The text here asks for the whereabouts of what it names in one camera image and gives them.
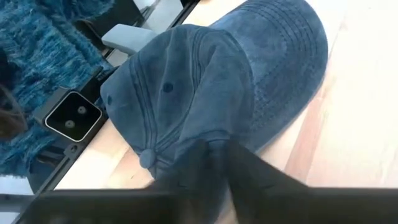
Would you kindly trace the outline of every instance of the wooden surface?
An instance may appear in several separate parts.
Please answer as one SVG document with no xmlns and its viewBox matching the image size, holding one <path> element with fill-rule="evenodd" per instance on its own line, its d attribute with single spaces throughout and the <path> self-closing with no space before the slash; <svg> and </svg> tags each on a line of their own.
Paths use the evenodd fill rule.
<svg viewBox="0 0 398 224">
<path fill-rule="evenodd" d="M 185 23 L 207 26 L 242 0 L 202 0 Z M 398 3 L 310 0 L 330 59 L 320 91 L 260 156 L 308 185 L 398 187 Z M 131 189 L 152 178 L 108 121 L 57 189 Z"/>
</svg>

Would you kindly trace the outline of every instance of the blue baseball cap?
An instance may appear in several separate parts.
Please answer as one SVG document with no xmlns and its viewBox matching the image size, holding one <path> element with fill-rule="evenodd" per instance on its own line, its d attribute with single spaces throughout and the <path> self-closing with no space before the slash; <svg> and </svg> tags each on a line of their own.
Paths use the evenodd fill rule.
<svg viewBox="0 0 398 224">
<path fill-rule="evenodd" d="M 303 0 L 248 0 L 209 27 L 150 41 L 101 87 L 110 120 L 156 178 L 197 139 L 256 152 L 306 107 L 328 44 Z"/>
</svg>

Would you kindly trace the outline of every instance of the dual camera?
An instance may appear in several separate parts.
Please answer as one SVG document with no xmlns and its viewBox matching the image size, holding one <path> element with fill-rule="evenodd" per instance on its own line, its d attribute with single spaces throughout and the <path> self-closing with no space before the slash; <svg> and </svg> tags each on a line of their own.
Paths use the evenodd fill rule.
<svg viewBox="0 0 398 224">
<path fill-rule="evenodd" d="M 62 136 L 80 142 L 101 119 L 102 111 L 77 91 L 69 91 L 52 108 L 44 125 Z"/>
</svg>

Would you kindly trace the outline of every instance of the cap eyelet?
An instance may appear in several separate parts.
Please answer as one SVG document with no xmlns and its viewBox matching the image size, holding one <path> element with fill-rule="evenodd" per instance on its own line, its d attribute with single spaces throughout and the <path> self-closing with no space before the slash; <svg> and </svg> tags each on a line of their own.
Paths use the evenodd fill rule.
<svg viewBox="0 0 398 224">
<path fill-rule="evenodd" d="M 163 85 L 163 92 L 165 93 L 170 93 L 171 91 L 173 91 L 174 87 L 173 84 L 171 83 L 164 83 Z"/>
<path fill-rule="evenodd" d="M 111 105 L 111 104 L 112 104 L 112 97 L 111 97 L 111 96 L 108 96 L 108 97 L 106 98 L 106 102 L 107 102 L 108 105 Z"/>
</svg>

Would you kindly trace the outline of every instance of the blue knit fabric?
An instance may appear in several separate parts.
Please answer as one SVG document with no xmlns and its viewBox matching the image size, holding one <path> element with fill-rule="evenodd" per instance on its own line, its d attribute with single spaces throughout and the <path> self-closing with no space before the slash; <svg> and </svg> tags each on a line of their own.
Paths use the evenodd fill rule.
<svg viewBox="0 0 398 224">
<path fill-rule="evenodd" d="M 26 133 L 0 142 L 0 175 L 25 176 L 35 155 L 54 141 L 35 123 L 33 110 L 58 86 L 76 88 L 96 66 L 110 67 L 72 22 L 98 16 L 112 5 L 113 0 L 0 0 L 0 48 L 19 67 L 11 91 L 29 125 Z"/>
</svg>

